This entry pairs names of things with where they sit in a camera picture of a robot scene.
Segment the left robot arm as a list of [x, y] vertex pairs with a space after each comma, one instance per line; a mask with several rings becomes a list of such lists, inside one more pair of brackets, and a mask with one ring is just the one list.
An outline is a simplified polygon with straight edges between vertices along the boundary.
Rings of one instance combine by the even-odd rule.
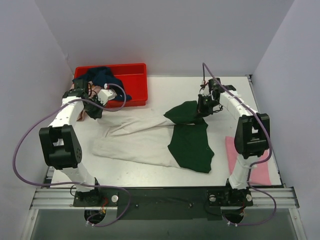
[[82, 164], [82, 148], [74, 130], [74, 125], [82, 111], [92, 119], [102, 117], [104, 102], [97, 95], [89, 97], [89, 83], [77, 79], [73, 89], [64, 93], [64, 108], [56, 114], [48, 127], [39, 130], [39, 138], [45, 163], [49, 167], [64, 173], [76, 186], [79, 198], [91, 206], [98, 206], [103, 200], [103, 193], [98, 190], [97, 179]]

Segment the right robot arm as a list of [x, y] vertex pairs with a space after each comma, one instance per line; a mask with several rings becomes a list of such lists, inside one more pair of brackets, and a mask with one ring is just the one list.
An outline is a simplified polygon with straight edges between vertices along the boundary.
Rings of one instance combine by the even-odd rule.
[[232, 85], [222, 85], [216, 78], [203, 80], [198, 94], [197, 116], [204, 118], [212, 115], [217, 106], [222, 106], [237, 120], [234, 147], [238, 155], [228, 178], [230, 188], [223, 192], [224, 201], [234, 205], [241, 199], [239, 190], [249, 187], [253, 166], [271, 147], [270, 118], [266, 113], [258, 113], [248, 106]]

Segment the white and green t-shirt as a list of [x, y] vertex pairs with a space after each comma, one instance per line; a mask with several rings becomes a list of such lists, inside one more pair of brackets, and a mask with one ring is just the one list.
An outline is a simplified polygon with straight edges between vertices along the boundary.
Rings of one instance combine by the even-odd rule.
[[105, 113], [98, 123], [102, 134], [91, 148], [96, 156], [202, 174], [212, 170], [208, 124], [194, 100], [164, 114], [149, 108]]

